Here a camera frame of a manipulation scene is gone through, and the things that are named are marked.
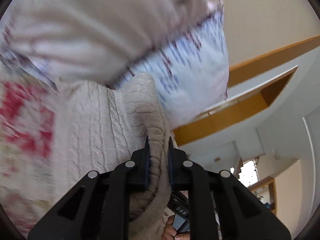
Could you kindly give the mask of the person's right hand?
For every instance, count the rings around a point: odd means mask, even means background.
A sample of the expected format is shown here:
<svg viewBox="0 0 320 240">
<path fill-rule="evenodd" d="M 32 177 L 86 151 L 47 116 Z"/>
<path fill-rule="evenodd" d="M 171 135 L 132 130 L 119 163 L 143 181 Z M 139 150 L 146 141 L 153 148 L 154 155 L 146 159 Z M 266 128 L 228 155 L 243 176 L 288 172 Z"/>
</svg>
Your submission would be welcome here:
<svg viewBox="0 0 320 240">
<path fill-rule="evenodd" d="M 189 198 L 188 191 L 183 191 L 183 192 L 185 192 L 185 194 Z M 177 231 L 172 227 L 173 220 L 174 220 L 174 213 L 169 208 L 168 210 L 171 212 L 171 214 L 169 215 L 165 223 L 165 226 L 161 235 L 161 239 L 179 239 L 179 240 L 190 239 L 190 232 L 177 233 Z"/>
</svg>

